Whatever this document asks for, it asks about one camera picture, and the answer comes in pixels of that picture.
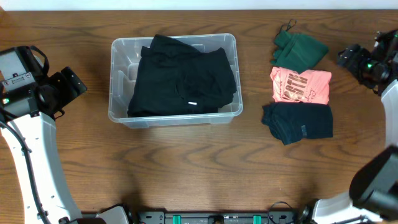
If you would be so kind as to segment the clear plastic storage container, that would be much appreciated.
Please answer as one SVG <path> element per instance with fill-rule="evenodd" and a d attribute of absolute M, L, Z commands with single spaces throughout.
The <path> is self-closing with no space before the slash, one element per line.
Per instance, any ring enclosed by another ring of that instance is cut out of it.
<path fill-rule="evenodd" d="M 175 36 L 174 39 L 191 45 L 203 53 L 212 52 L 220 47 L 225 50 L 237 88 L 230 104 L 220 108 L 217 113 L 138 118 L 128 117 L 127 109 L 134 94 L 137 70 L 141 59 L 141 49 L 143 47 L 149 47 L 152 39 L 152 37 L 118 38 L 112 43 L 108 107 L 108 116 L 111 121 L 121 123 L 131 129 L 154 126 L 226 124 L 230 123 L 234 117 L 242 113 L 243 99 L 236 38 L 233 34 L 223 33 L 180 35 Z"/>

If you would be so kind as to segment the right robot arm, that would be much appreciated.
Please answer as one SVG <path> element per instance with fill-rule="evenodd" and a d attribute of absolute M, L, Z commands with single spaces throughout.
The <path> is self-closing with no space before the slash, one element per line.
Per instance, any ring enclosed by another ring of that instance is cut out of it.
<path fill-rule="evenodd" d="M 397 220 L 397 31 L 378 33 L 372 51 L 358 44 L 339 53 L 338 65 L 380 96 L 386 117 L 386 148 L 353 177 L 349 190 L 320 199 L 297 223 L 378 223 Z"/>

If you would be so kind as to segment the black pants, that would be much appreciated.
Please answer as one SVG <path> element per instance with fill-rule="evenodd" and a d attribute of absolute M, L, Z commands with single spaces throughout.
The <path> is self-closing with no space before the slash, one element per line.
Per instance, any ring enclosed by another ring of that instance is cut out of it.
<path fill-rule="evenodd" d="M 130 118 L 215 113 L 201 99 L 190 99 L 184 92 L 183 76 L 198 73 L 189 63 L 202 56 L 196 48 L 176 39 L 155 35 L 150 46 L 141 49 L 141 60 L 127 115 Z"/>

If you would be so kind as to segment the black ribbed garment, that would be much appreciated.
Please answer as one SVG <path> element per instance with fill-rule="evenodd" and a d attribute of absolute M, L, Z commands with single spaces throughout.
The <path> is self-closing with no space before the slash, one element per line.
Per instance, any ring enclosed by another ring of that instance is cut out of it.
<path fill-rule="evenodd" d="M 232 102 L 237 86 L 223 48 L 193 54 L 179 65 L 176 91 L 191 113 L 215 113 Z"/>

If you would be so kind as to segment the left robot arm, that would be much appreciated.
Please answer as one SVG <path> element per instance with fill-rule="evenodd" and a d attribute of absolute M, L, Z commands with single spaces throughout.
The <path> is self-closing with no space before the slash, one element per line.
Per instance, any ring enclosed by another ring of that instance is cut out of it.
<path fill-rule="evenodd" d="M 131 223 L 125 206 L 84 214 L 67 185 L 56 143 L 54 114 L 86 91 L 68 68 L 39 85 L 32 75 L 13 75 L 2 96 L 1 134 L 12 153 L 26 223 Z"/>

